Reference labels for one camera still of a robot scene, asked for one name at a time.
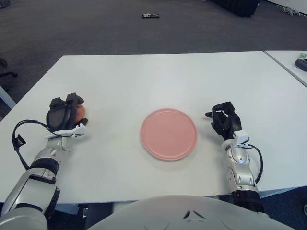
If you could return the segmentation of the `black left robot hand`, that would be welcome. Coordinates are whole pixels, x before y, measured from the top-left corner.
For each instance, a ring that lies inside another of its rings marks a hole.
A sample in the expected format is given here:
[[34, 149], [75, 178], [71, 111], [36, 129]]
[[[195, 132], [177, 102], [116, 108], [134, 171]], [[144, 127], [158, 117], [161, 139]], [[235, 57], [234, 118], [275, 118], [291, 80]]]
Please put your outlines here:
[[67, 95], [66, 100], [60, 97], [52, 99], [46, 116], [47, 127], [52, 131], [73, 130], [79, 124], [87, 125], [84, 100], [75, 92]]

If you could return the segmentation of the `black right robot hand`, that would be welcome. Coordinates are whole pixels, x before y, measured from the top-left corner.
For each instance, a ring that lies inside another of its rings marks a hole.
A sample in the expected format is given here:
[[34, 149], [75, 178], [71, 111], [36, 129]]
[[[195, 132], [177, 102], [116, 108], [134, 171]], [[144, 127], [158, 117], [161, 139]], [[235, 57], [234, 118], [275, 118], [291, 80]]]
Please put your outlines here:
[[205, 113], [205, 117], [212, 119], [212, 128], [224, 140], [234, 139], [234, 132], [242, 130], [240, 118], [231, 102], [215, 105], [211, 112]]

